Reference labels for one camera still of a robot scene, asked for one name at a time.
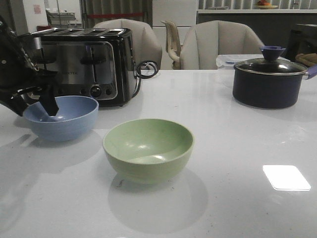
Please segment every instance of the blue bowl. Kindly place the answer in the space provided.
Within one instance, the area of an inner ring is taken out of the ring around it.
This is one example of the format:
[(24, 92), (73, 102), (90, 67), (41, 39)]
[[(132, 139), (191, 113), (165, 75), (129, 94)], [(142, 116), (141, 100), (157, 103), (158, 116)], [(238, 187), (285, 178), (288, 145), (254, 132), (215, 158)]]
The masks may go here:
[(23, 117), (40, 138), (50, 141), (73, 140), (91, 130), (98, 115), (98, 102), (84, 96), (56, 97), (56, 116), (49, 116), (40, 102), (30, 105)]

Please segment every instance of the bowl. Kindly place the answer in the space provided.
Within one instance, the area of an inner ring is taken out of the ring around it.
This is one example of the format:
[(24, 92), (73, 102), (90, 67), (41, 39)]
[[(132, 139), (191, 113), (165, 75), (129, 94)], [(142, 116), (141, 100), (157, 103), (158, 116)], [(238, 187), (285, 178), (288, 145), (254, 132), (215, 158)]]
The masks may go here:
[(103, 139), (111, 166), (132, 182), (153, 184), (177, 175), (194, 145), (184, 126), (163, 119), (138, 119), (113, 128)]
[(40, 138), (50, 141), (73, 140), (87, 133), (95, 125), (98, 102), (84, 96), (56, 97), (59, 110), (56, 116), (49, 116), (40, 102), (23, 112), (31, 130)]

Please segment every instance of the black pot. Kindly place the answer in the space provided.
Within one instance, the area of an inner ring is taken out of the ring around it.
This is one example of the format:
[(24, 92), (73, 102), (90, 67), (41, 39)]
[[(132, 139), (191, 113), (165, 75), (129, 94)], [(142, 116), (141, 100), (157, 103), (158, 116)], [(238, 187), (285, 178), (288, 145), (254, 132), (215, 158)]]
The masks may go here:
[(308, 79), (317, 74), (317, 65), (307, 69), (282, 59), (244, 60), (237, 62), (234, 69), (234, 98), (244, 104), (267, 109), (294, 105), (303, 76), (307, 75), (305, 79)]

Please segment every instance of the pot handle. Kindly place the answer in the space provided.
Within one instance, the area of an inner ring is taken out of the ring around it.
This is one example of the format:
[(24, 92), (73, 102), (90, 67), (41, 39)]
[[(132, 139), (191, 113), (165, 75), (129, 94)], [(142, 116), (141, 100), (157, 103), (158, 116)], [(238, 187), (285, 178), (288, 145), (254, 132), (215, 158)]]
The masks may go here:
[(317, 64), (308, 68), (308, 70), (305, 73), (305, 78), (303, 79), (310, 79), (316, 75), (317, 75)]

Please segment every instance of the toaster knob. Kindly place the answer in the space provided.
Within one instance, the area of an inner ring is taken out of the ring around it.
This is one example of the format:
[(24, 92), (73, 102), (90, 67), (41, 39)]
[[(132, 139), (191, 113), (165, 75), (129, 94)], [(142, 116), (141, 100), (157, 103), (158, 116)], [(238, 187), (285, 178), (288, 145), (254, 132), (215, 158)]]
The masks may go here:
[(90, 94), (91, 96), (93, 96), (94, 98), (97, 98), (101, 95), (102, 90), (99, 86), (94, 86), (90, 89)]

